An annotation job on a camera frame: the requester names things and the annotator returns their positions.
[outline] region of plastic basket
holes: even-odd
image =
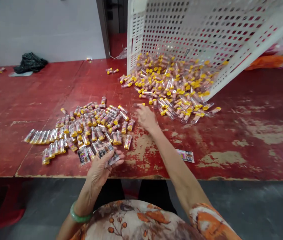
[[[146,52],[209,60],[209,99],[282,36],[283,0],[129,0],[127,73]]]

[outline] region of jade bangle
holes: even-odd
[[[79,217],[77,214],[75,214],[75,211],[74,211],[74,206],[76,204],[77,201],[75,201],[72,205],[71,205],[71,208],[70,208],[70,215],[72,217],[72,219],[77,222],[77,223],[86,223],[88,222],[91,217],[92,217],[92,213],[90,213],[88,216],[86,217]]]

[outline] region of worn red paint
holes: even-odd
[[[68,151],[41,165],[45,146],[22,142],[30,129],[52,129],[61,107],[75,109],[90,101],[122,105],[144,102],[117,80],[126,73],[124,60],[52,63],[30,77],[0,75],[0,176],[84,177],[90,164],[80,166]],[[119,68],[107,75],[106,68]],[[184,126],[156,113],[160,127],[177,149],[193,151],[186,163],[198,179],[283,180],[283,69],[241,73],[212,98],[222,107],[214,118]],[[159,151],[136,123],[126,162],[114,170],[118,178],[168,178]]]

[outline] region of concrete floor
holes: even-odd
[[[23,218],[0,229],[0,239],[54,239],[84,179],[34,179],[24,184]],[[138,180],[123,180],[136,188]],[[188,221],[176,192],[167,181],[178,215]],[[201,181],[211,203],[243,239],[283,239],[283,182]]]

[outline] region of orange floral pattern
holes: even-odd
[[[122,200],[99,208],[72,240],[89,239],[206,239],[240,240],[211,206],[196,204],[189,212],[191,226],[174,213],[138,200]]]

